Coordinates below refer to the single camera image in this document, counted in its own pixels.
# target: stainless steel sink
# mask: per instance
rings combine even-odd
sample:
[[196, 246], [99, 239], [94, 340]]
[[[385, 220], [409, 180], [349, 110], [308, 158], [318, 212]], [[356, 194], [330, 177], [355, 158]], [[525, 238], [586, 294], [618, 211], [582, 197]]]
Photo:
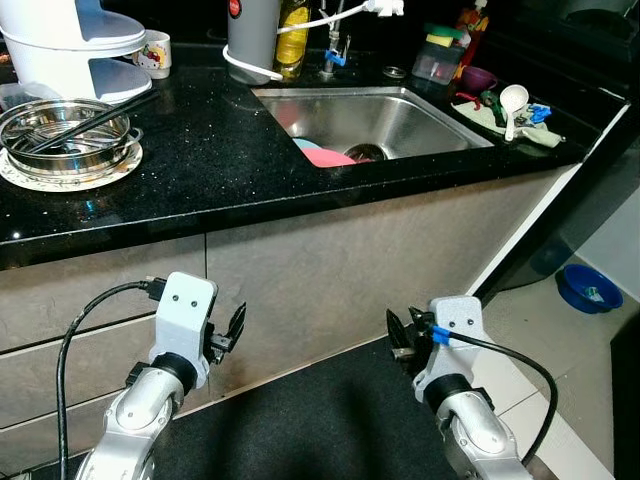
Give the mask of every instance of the stainless steel sink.
[[291, 137], [338, 152], [374, 144], [393, 159], [492, 145], [402, 87], [257, 89], [254, 93]]

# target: white plate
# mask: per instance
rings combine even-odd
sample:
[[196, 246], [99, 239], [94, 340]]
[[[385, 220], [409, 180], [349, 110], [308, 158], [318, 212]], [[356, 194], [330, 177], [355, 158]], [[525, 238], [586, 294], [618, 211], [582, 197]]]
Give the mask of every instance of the white plate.
[[36, 192], [81, 192], [83, 190], [91, 190], [93, 188], [103, 187], [110, 183], [117, 182], [134, 171], [136, 167], [140, 165], [141, 161], [142, 147], [139, 143], [134, 143], [129, 148], [129, 154], [124, 158], [124, 160], [109, 172], [102, 173], [100, 176], [83, 181], [76, 180], [62, 182], [60, 180], [48, 180], [42, 177], [34, 177], [21, 172], [9, 161], [7, 150], [3, 148], [0, 150], [0, 176], [9, 183], [13, 183], [18, 187], [26, 188], [28, 190], [35, 190]]

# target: yellow bottle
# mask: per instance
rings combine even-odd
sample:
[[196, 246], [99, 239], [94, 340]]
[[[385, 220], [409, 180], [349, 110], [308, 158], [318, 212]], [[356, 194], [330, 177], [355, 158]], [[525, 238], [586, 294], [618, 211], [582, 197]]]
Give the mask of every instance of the yellow bottle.
[[[307, 23], [311, 17], [310, 0], [282, 0], [280, 28]], [[286, 79], [297, 78], [302, 69], [308, 29], [278, 35], [274, 70]]]

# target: faucet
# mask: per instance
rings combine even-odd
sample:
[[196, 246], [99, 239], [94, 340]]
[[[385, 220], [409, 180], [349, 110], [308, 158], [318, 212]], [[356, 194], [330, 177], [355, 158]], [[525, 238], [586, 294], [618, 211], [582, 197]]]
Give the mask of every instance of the faucet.
[[[320, 9], [320, 13], [323, 16], [326, 16], [324, 12], [326, 8], [325, 0], [322, 0], [322, 7]], [[336, 15], [339, 15], [344, 10], [344, 0], [340, 0], [338, 4], [338, 11]], [[341, 67], [347, 63], [347, 52], [349, 51], [349, 45], [351, 44], [351, 35], [347, 35], [347, 39], [345, 41], [344, 49], [342, 53], [338, 51], [338, 43], [340, 43], [340, 20], [336, 20], [332, 24], [329, 25], [329, 48], [325, 51], [324, 54], [324, 65], [322, 66], [322, 70], [320, 71], [320, 75], [328, 80], [333, 76], [333, 65], [338, 64]]]

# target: mug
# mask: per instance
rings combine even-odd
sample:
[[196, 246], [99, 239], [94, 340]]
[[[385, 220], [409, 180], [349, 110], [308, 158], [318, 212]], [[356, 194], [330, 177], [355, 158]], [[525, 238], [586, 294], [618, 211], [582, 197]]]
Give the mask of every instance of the mug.
[[133, 64], [153, 79], [167, 78], [171, 70], [171, 37], [164, 32], [147, 30], [145, 40], [142, 50], [131, 56]]

